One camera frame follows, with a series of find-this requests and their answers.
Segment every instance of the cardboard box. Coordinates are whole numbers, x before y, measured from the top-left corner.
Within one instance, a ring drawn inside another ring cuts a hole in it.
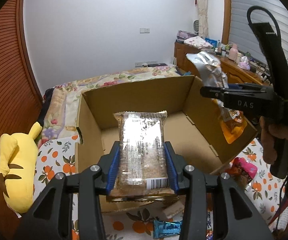
[[[122,111],[159,112],[166,110],[165,141],[177,154],[203,172],[211,173],[231,161],[256,136],[248,122],[243,134],[232,144],[224,138],[216,112],[218,106],[203,98],[202,81],[194,76],[151,79],[121,83],[83,93],[80,98],[77,129],[82,139],[76,144],[78,172],[96,164],[119,140],[113,114]],[[126,210],[142,202],[108,203],[100,197],[102,212]]]

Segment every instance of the cardboard flap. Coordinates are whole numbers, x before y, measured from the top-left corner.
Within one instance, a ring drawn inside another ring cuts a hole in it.
[[[84,97],[103,130],[116,127],[113,114],[122,111],[181,111],[193,80],[193,76],[179,76],[128,82],[87,91]]]
[[[76,167],[77,172],[82,172],[93,164],[97,164],[104,154],[101,130],[83,96],[80,97],[76,126],[83,139],[83,143],[77,145],[78,157],[76,160],[78,161]]]
[[[195,123],[200,133],[216,150],[222,163],[226,163],[239,154],[257,135],[257,130],[248,124],[242,135],[232,144],[228,144],[218,121],[218,106],[210,98],[201,96],[199,90],[202,80],[195,77],[184,106],[184,113]]]
[[[170,141],[176,154],[205,173],[222,166],[209,143],[183,112],[167,117],[164,124],[164,139]]]

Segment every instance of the white wall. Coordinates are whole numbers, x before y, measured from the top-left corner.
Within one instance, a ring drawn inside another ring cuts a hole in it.
[[[224,0],[208,0],[208,32],[213,40],[222,40],[224,8]]]
[[[24,0],[25,39],[43,94],[69,81],[169,63],[178,30],[193,31],[194,0]],[[140,28],[150,28],[140,34]]]

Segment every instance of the wooden door frame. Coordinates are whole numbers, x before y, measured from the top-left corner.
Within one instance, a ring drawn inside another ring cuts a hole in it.
[[[26,42],[25,42],[25,35],[24,35],[24,22],[23,22],[23,2],[24,0],[17,0],[17,7],[16,7],[16,25],[17,25],[17,36],[18,36],[18,43],[20,49],[20,56],[24,65],[25,73],[28,77],[29,84],[31,90],[36,97],[36,99],[41,103],[43,102],[43,98],[41,92],[39,90],[38,84],[35,80],[33,70],[31,67],[29,54],[27,52]]]
[[[223,44],[228,44],[230,30],[231,30],[231,0],[224,0],[224,25],[222,35]]]

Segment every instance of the yellow plush toy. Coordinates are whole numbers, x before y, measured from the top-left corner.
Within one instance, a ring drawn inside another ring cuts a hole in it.
[[[33,203],[33,179],[38,148],[34,139],[42,127],[36,122],[29,134],[3,134],[0,137],[0,188],[6,203],[25,213]]]

